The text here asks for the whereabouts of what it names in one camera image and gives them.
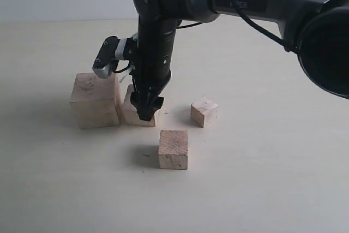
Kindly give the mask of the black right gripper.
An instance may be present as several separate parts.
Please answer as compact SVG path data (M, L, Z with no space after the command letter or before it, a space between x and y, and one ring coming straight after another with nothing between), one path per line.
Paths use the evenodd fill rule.
M164 97L159 95L171 78L171 58L171 52L150 60L143 59L136 52L128 54L128 59L134 66L130 73L134 87L130 102L142 121L150 121L153 118L153 113L156 113L163 106ZM149 103L150 99L154 99L152 107Z

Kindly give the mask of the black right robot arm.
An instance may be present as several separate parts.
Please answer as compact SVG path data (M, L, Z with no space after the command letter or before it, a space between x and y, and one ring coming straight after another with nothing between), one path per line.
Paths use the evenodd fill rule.
M139 15L131 103L149 121L163 105L171 78L175 33L183 20L210 23L219 15L249 26L297 55L307 77L348 98L348 0L133 0Z

